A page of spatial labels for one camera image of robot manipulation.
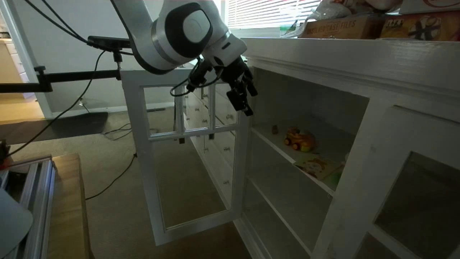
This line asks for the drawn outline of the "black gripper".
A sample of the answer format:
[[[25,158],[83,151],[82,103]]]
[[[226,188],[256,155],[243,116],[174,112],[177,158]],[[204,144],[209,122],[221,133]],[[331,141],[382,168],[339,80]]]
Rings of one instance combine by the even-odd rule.
[[[236,110],[246,116],[253,113],[247,95],[256,96],[257,89],[253,83],[253,74],[242,57],[237,57],[229,66],[213,64],[210,60],[200,60],[187,79],[187,90],[194,92],[197,87],[213,85],[223,80],[230,86],[227,97]]]

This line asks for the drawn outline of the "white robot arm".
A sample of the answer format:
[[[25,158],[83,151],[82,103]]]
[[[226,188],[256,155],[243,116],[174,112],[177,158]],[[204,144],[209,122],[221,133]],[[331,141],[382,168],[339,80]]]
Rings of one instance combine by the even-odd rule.
[[[203,56],[187,79],[193,92],[207,83],[206,73],[230,85],[227,97],[236,110],[253,113],[247,95],[256,96],[253,76],[242,54],[247,46],[220,17],[213,0],[164,0],[151,18],[144,0],[111,0],[121,18],[137,61],[148,72],[168,73]]]

